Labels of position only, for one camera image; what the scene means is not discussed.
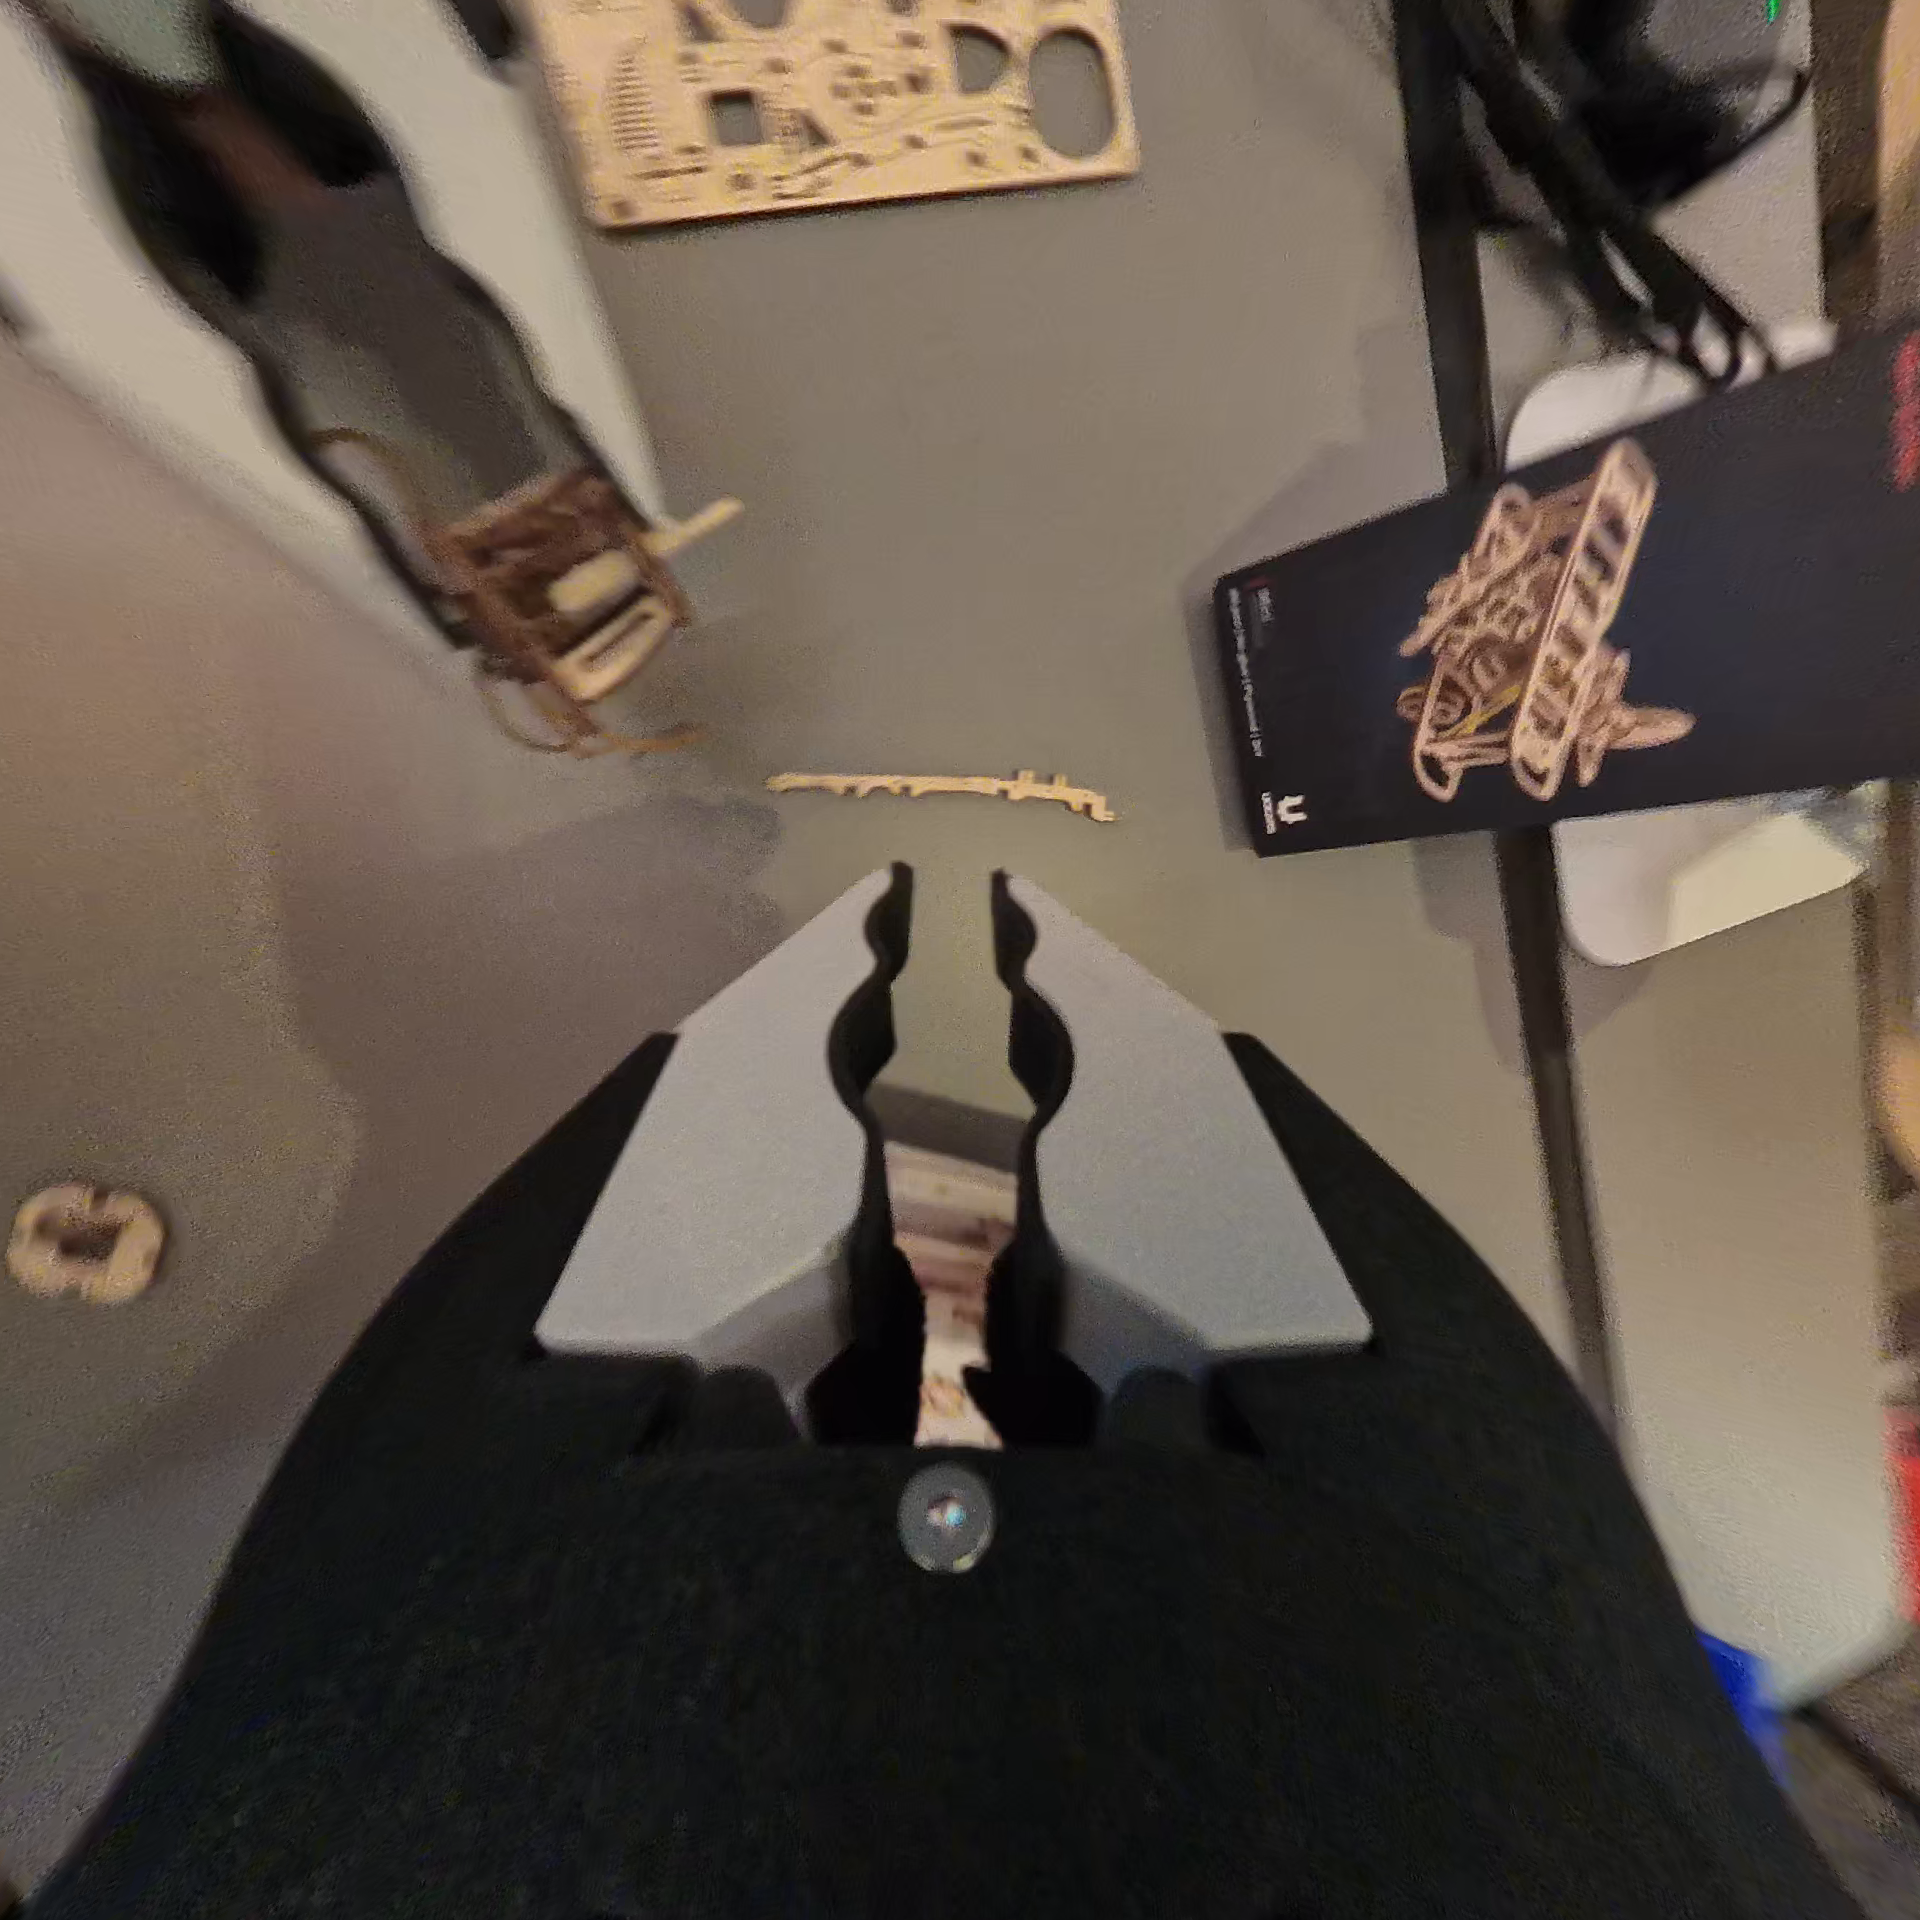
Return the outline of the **partly built wooden model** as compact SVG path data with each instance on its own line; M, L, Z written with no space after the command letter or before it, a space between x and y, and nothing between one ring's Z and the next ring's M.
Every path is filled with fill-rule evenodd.
M466 517L418 519L412 533L499 732L540 756L651 759L704 735L621 732L603 711L693 627L676 558L743 515L738 499L718 496L651 520L610 476L575 467Z

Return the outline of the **laser-cut wooden parts sheet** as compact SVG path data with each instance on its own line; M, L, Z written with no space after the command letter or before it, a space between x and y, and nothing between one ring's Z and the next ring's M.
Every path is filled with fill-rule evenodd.
M1130 180L1121 12L1090 2L518 4L585 212L697 229Z

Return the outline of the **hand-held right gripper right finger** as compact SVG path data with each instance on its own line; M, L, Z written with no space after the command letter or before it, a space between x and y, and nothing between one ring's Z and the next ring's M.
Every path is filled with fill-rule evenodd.
M1139 1378L1357 1354L1374 1320L1227 1033L1036 882L991 882L1031 1114L966 1374L1003 1444L1090 1444Z

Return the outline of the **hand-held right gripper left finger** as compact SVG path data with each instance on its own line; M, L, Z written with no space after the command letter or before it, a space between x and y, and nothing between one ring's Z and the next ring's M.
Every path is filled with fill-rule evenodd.
M825 1444L912 1444L920 1286L873 1104L915 875L863 877L689 1017L537 1320L553 1362L755 1372Z

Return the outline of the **black model kit box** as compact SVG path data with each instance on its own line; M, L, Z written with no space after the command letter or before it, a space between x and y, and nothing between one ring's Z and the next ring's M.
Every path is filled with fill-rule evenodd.
M1227 572L1267 859L1911 781L1917 318Z

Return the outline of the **long notched wooden strip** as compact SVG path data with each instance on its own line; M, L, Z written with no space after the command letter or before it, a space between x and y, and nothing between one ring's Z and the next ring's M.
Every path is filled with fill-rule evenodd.
M1092 825L1118 825L1113 801L1064 775L901 775L901 773L781 773L762 782L772 796L827 796L837 801L986 801L997 804L1050 804Z

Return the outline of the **paper instruction booklet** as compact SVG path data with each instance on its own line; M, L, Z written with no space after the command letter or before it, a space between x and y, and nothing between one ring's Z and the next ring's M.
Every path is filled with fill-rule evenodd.
M970 1376L988 1366L991 1277L1016 1229L1021 1122L889 1083L873 1107L895 1242L924 1305L915 1443L997 1453Z

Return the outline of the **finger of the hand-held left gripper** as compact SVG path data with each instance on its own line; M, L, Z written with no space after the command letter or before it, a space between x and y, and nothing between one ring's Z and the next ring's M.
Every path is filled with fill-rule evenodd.
M246 359L137 246L82 87L25 15L2 24L2 281L4 342L404 646L444 649Z
M523 4L296 2L293 40L367 113L421 229L508 313L542 389L664 517Z

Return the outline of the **small oval wooden part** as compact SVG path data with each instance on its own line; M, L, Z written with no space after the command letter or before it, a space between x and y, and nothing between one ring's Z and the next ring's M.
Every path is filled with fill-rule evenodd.
M4 1267L37 1299L116 1309L150 1291L169 1242L162 1212L139 1192L63 1183L16 1207Z

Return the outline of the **blue object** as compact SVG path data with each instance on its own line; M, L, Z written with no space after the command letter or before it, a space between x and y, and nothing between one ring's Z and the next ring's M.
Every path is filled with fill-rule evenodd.
M1788 1777L1785 1717L1771 1666L1758 1652L1697 1627L1694 1639L1713 1666L1717 1685L1731 1702L1746 1740L1756 1749L1776 1783Z

